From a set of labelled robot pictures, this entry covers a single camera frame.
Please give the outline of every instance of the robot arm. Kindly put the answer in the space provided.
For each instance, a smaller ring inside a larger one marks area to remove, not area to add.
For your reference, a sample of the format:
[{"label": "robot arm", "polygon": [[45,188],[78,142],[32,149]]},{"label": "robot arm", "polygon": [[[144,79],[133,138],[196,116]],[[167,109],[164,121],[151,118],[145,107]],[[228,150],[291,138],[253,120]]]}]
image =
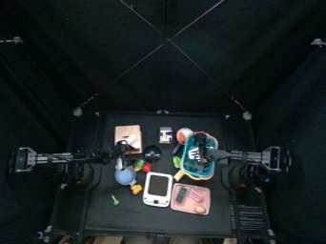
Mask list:
[{"label": "robot arm", "polygon": [[203,158],[207,161],[217,161],[219,164],[228,164],[228,159],[240,160],[251,165],[261,166],[268,173],[287,172],[291,165],[288,151],[282,150],[279,147],[269,147],[263,152],[225,152],[207,149]]}]

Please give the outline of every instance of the black table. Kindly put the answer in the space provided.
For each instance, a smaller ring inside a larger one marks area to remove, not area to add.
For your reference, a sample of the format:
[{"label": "black table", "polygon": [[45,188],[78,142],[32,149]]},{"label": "black table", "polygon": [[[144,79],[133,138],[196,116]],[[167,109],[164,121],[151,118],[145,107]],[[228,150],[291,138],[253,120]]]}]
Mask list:
[{"label": "black table", "polygon": [[[152,164],[159,173],[176,174],[172,163],[172,144],[159,144],[159,128],[189,128],[211,134],[219,142],[219,149],[231,151],[255,151],[251,121],[239,115],[216,114],[153,114],[132,112],[90,112],[74,120],[68,151],[105,149],[114,144],[114,127],[140,125],[143,148],[156,145],[161,150],[161,158]],[[86,193],[58,190],[56,207],[52,215],[53,235],[120,234],[156,236],[227,237],[233,236],[231,223],[231,197],[221,186],[219,167],[209,180],[195,181],[183,176],[179,183],[209,188],[211,203],[208,215],[177,212],[168,208],[157,208],[143,203],[143,194],[133,195],[128,186],[114,180],[116,162],[108,165],[93,165],[94,187]],[[145,173],[137,172],[137,183],[144,186]],[[119,207],[112,205],[112,195],[120,200]]]}]

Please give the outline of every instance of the black fabric wall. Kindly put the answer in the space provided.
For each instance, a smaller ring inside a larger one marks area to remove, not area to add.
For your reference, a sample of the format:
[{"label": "black fabric wall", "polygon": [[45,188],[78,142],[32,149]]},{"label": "black fabric wall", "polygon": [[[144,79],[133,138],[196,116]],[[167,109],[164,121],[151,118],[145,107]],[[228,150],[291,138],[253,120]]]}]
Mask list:
[{"label": "black fabric wall", "polygon": [[272,226],[324,243],[324,12],[323,0],[2,1],[0,39],[24,44],[0,43],[0,240],[33,243],[52,202],[45,175],[5,178],[8,153],[61,152],[70,111],[98,94],[82,109],[229,114],[235,99],[257,148],[296,155]]},{"label": "black fabric wall", "polygon": [[256,143],[294,153],[269,191],[273,227],[299,243],[324,243],[326,49],[316,48],[256,112]]},{"label": "black fabric wall", "polygon": [[[0,32],[9,35],[0,26]],[[18,147],[65,150],[70,110],[22,46],[0,46],[0,243],[37,243],[48,224],[54,188],[44,172],[6,175]]]}]

